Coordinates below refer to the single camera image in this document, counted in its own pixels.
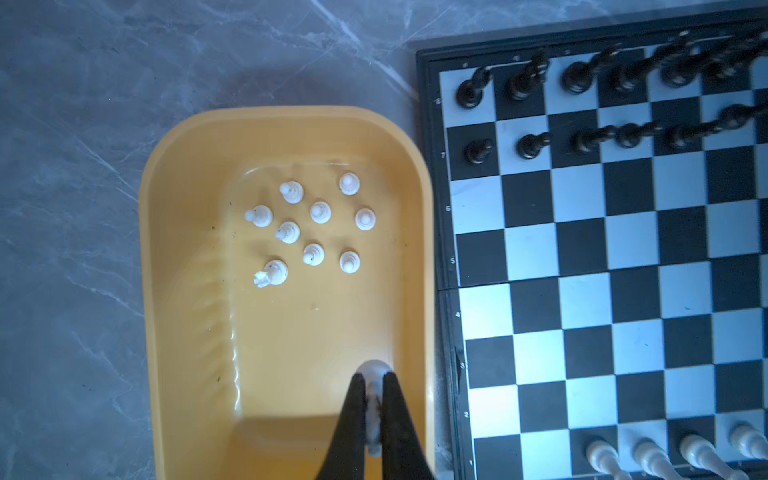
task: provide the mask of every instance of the black chessboard frame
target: black chessboard frame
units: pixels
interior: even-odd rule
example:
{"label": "black chessboard frame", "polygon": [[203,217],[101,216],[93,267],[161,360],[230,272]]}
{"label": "black chessboard frame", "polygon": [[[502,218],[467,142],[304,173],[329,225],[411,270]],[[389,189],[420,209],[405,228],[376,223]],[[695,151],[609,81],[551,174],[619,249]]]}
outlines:
{"label": "black chessboard frame", "polygon": [[[435,265],[438,295],[436,297],[439,332],[443,340],[449,411],[453,440],[456,480],[475,480],[472,464],[472,434],[466,412],[464,339],[458,300],[458,272],[451,215],[451,194],[447,146],[442,120],[439,74],[441,71],[478,68],[510,62],[510,57],[530,58],[537,48],[545,48],[550,56],[578,55],[600,51],[617,42],[622,48],[660,45],[680,31],[690,30],[694,38],[711,38],[744,32],[765,25],[768,8],[745,8],[729,12],[706,13],[687,17],[665,18],[625,25],[586,28],[579,31],[546,33],[529,37],[431,48],[418,51],[416,65],[423,129],[423,154],[432,177],[435,196]],[[752,479],[768,478],[768,461],[744,462],[741,467]],[[720,479],[711,472],[686,468],[680,473],[696,480]],[[646,478],[645,474],[632,474]],[[597,478],[597,474],[579,475]]]}

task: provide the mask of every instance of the yellow bin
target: yellow bin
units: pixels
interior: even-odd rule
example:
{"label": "yellow bin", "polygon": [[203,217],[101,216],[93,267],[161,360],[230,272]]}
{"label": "yellow bin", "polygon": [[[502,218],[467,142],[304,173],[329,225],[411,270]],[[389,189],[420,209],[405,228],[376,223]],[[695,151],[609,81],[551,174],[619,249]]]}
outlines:
{"label": "yellow bin", "polygon": [[[339,177],[358,175],[358,194]],[[288,204],[281,182],[304,186]],[[316,200],[331,220],[310,219]],[[270,207],[271,225],[244,220]],[[370,207],[376,226],[359,230]],[[392,122],[351,107],[236,108],[171,130],[144,169],[139,200],[147,358],[160,480],[311,480],[356,367],[398,374],[434,468],[432,188],[424,160]],[[278,241],[285,220],[294,244]],[[302,262],[320,243],[326,259]],[[357,273],[339,256],[360,255]],[[283,285],[253,275],[272,259]],[[381,462],[366,460],[366,478]]]}

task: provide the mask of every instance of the marble surface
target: marble surface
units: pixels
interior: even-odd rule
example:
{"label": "marble surface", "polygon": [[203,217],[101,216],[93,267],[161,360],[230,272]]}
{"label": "marble surface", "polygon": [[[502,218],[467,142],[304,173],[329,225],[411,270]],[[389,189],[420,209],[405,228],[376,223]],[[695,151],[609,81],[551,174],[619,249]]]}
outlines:
{"label": "marble surface", "polygon": [[0,477],[154,478],[137,192],[176,123],[212,108],[350,104],[419,141],[418,48],[728,7],[701,3],[4,2]]}

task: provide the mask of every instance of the chess piece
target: chess piece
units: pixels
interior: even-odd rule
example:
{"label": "chess piece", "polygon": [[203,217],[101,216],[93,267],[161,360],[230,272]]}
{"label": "chess piece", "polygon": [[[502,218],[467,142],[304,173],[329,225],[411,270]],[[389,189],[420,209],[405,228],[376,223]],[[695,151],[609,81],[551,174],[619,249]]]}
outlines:
{"label": "chess piece", "polygon": [[473,164],[481,164],[492,151],[493,142],[490,139],[475,140],[469,142],[469,145],[464,149],[464,157]]}
{"label": "chess piece", "polygon": [[472,78],[464,80],[456,90],[456,103],[463,108],[475,108],[480,105],[482,91],[493,78],[486,67],[480,67],[472,74]]}
{"label": "chess piece", "polygon": [[307,265],[318,266],[326,258],[326,251],[317,243],[310,243],[304,249],[302,260]]}
{"label": "chess piece", "polygon": [[522,101],[528,98],[534,88],[547,81],[549,59],[543,50],[537,51],[520,73],[507,81],[506,91],[510,100]]}
{"label": "chess piece", "polygon": [[267,205],[256,205],[245,213],[245,219],[257,227],[268,227],[272,223],[272,210]]}
{"label": "chess piece", "polygon": [[284,243],[295,243],[299,239],[301,230],[299,226],[294,222],[283,222],[280,228],[275,232],[275,238],[282,240]]}
{"label": "chess piece", "polygon": [[253,275],[253,283],[259,288],[269,285],[280,285],[288,278],[288,267],[280,260],[272,260],[264,270]]}
{"label": "chess piece", "polygon": [[622,148],[634,148],[640,144],[643,137],[653,137],[662,130],[661,125],[656,121],[649,121],[643,125],[622,125],[616,131],[616,143]]}
{"label": "chess piece", "polygon": [[760,118],[768,114],[768,101],[762,104],[750,107],[744,104],[733,104],[720,112],[720,120],[723,121],[723,128],[727,130],[737,130],[753,118]]}
{"label": "chess piece", "polygon": [[748,423],[737,425],[730,433],[730,444],[747,458],[768,460],[768,440]]}
{"label": "chess piece", "polygon": [[605,69],[619,53],[619,47],[612,45],[589,61],[576,61],[563,72],[561,83],[565,91],[574,95],[583,94],[592,86],[594,78]]}
{"label": "chess piece", "polygon": [[693,127],[677,125],[667,130],[664,140],[671,148],[680,149],[698,138],[708,137],[721,131],[723,131],[723,122],[719,119]]}
{"label": "chess piece", "polygon": [[745,35],[736,35],[721,41],[709,50],[702,51],[678,62],[667,65],[661,70],[661,80],[668,87],[680,88],[688,85],[699,73],[715,62],[724,61],[739,50],[748,48],[760,38],[765,28],[760,28]]}
{"label": "chess piece", "polygon": [[315,223],[327,223],[331,219],[331,206],[327,202],[315,202],[310,208],[310,217]]}
{"label": "chess piece", "polygon": [[656,48],[648,58],[629,65],[619,65],[611,72],[611,87],[622,94],[628,94],[655,69],[661,68],[690,50],[693,42],[687,33],[680,35],[677,40]]}
{"label": "chess piece", "polygon": [[613,476],[614,480],[632,480],[632,477],[619,467],[619,454],[616,449],[602,440],[589,444],[587,460],[596,471],[607,473]]}
{"label": "chess piece", "polygon": [[576,153],[593,151],[604,141],[616,136],[616,127],[608,125],[597,130],[580,131],[573,137],[573,149]]}
{"label": "chess piece", "polygon": [[347,172],[339,179],[339,189],[345,195],[354,195],[360,190],[360,179],[352,172]]}
{"label": "chess piece", "polygon": [[280,193],[289,204],[298,204],[304,198],[304,188],[299,182],[286,182],[280,185]]}
{"label": "chess piece", "polygon": [[523,138],[518,140],[518,155],[527,159],[536,158],[539,152],[541,152],[541,149],[550,143],[551,139],[549,137],[548,131],[539,135],[525,135]]}
{"label": "chess piece", "polygon": [[360,255],[347,250],[339,258],[339,266],[344,273],[355,273],[360,268]]}
{"label": "chess piece", "polygon": [[734,470],[717,456],[709,440],[698,435],[688,435],[680,442],[680,454],[694,468],[703,468],[726,480],[749,480],[746,473]]}
{"label": "chess piece", "polygon": [[634,447],[632,454],[634,461],[648,475],[662,478],[663,480],[688,480],[681,476],[670,463],[667,453],[651,440],[640,442]]}
{"label": "chess piece", "polygon": [[737,53],[730,60],[713,63],[704,73],[709,81],[726,81],[748,71],[755,60],[766,55],[768,55],[768,40],[763,40],[754,47]]}
{"label": "chess piece", "polygon": [[361,208],[355,215],[355,225],[360,230],[371,230],[376,225],[376,214],[369,208]]}

